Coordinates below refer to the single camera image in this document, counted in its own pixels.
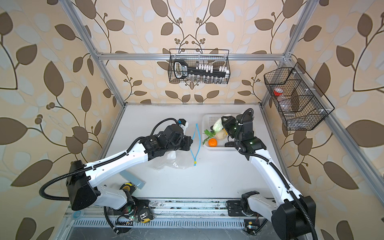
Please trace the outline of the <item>beige toy potato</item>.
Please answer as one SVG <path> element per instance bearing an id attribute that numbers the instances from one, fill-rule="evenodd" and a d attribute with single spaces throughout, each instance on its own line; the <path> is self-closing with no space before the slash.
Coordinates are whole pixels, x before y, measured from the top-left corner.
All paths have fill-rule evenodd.
<path id="1" fill-rule="evenodd" d="M 215 133 L 215 138 L 217 140 L 224 140 L 228 136 L 228 133 L 225 129 L 222 129 Z"/>

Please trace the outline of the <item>orange toy tangerine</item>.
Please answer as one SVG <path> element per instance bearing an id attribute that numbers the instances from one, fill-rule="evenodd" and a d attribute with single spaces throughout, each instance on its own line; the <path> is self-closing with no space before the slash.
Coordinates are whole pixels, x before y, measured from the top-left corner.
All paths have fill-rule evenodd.
<path id="1" fill-rule="evenodd" d="M 217 145 L 218 145 L 218 141 L 215 138 L 209 139 L 208 146 L 210 148 L 217 147 Z"/>

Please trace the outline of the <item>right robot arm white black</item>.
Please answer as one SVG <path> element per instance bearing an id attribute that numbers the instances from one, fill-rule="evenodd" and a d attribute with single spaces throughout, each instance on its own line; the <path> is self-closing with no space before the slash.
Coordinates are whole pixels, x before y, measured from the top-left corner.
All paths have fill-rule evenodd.
<path id="1" fill-rule="evenodd" d="M 267 183 L 274 200 L 268 200 L 258 193 L 247 193 L 243 211 L 263 216 L 281 240 L 293 240 L 311 234 L 318 239 L 315 230 L 316 203 L 304 197 L 275 165 L 267 146 L 254 135 L 253 114 L 249 111 L 233 116 L 221 117 L 221 124 L 231 138 L 235 149 L 256 167 Z"/>

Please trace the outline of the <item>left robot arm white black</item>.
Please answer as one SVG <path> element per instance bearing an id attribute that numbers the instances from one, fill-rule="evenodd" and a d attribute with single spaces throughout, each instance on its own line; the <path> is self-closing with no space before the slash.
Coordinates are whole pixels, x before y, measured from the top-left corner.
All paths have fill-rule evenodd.
<path id="1" fill-rule="evenodd" d="M 45 183 L 39 194 L 48 200 L 69 201 L 74 211 L 92 205 L 119 210 L 132 204 L 134 200 L 130 193 L 111 189 L 104 186 L 103 182 L 128 168 L 162 157 L 168 152 L 189 151 L 193 140 L 185 135 L 187 127 L 188 123 L 180 119 L 156 135 L 138 137 L 127 150 L 108 158 L 87 164 L 75 161 L 71 164 L 69 173 Z M 45 192 L 49 186 L 61 180 L 66 180 L 68 197 L 52 196 Z"/>

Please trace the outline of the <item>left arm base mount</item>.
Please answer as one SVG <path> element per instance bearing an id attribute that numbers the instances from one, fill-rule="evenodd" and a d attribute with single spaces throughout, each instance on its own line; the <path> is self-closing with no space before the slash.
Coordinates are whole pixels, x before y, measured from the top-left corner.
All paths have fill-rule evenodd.
<path id="1" fill-rule="evenodd" d="M 113 210 L 113 215 L 134 215 L 135 217 L 138 217 L 145 208 L 149 207 L 149 203 L 150 200 L 132 197 L 132 200 L 129 200 L 122 208 Z"/>

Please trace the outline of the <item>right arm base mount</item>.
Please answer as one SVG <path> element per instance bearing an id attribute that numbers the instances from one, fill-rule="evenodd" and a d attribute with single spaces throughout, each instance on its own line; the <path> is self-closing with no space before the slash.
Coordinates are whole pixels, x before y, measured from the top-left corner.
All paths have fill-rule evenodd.
<path id="1" fill-rule="evenodd" d="M 252 211 L 248 204 L 249 197 L 259 194 L 257 191 L 251 191 L 242 194 L 240 200 L 226 201 L 228 215 L 230 217 L 262 217 L 259 213 Z"/>

